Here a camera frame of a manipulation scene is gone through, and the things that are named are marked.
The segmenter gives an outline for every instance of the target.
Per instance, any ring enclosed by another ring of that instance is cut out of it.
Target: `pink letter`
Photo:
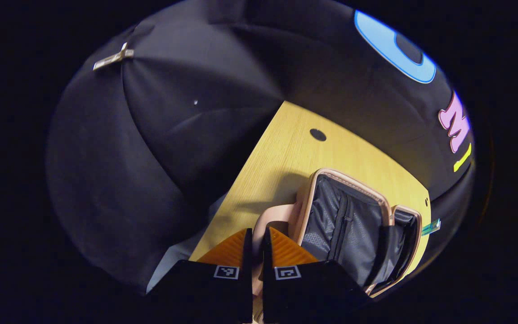
[[[453,92],[453,98],[447,110],[439,111],[439,122],[445,129],[449,130],[448,135],[452,137],[451,150],[456,153],[465,137],[467,137],[470,127],[467,117],[463,116],[463,105],[455,92]]]

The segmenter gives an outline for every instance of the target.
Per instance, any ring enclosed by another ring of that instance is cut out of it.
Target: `metal clip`
[[[135,51],[133,49],[127,49],[127,43],[125,43],[123,44],[123,47],[121,47],[121,51],[119,53],[95,62],[95,64],[93,64],[93,70],[95,71],[97,68],[102,68],[111,63],[123,61],[124,58],[132,58],[134,53]]]
[[[430,223],[429,225],[423,227],[421,230],[421,236],[425,236],[427,234],[431,234],[433,232],[436,232],[441,229],[441,220],[438,219],[434,221],[433,223]]]

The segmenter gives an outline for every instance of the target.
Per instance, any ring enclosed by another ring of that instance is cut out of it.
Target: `green object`
[[[421,230],[421,236],[424,236],[424,235],[427,235],[427,234],[431,234],[431,233],[436,232],[436,231],[438,231],[440,229],[441,229],[441,220],[437,219],[433,223],[430,223],[429,225],[423,227],[423,229]]]

